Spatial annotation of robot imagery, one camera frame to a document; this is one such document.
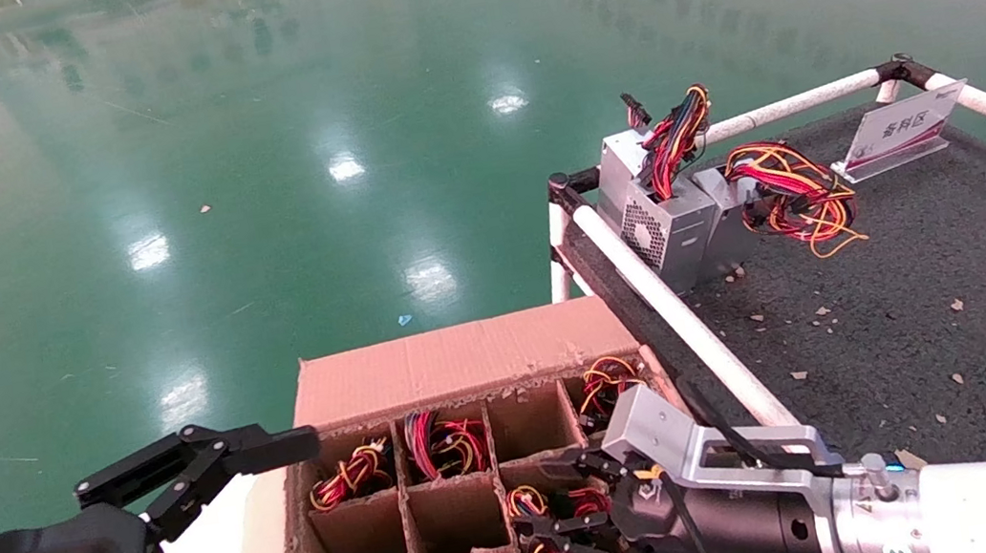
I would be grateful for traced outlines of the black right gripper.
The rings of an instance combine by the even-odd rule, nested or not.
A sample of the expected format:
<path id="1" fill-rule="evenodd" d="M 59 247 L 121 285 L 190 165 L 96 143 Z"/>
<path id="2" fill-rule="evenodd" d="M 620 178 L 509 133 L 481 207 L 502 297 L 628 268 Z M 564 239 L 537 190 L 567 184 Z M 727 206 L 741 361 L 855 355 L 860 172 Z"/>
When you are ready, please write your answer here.
<path id="1" fill-rule="evenodd" d="M 596 479 L 611 495 L 614 523 L 607 512 L 513 517 L 518 536 L 555 553 L 840 553 L 832 524 L 801 493 L 693 488 L 674 500 L 663 481 L 640 479 L 602 447 L 566 449 L 539 469 L 557 481 Z"/>

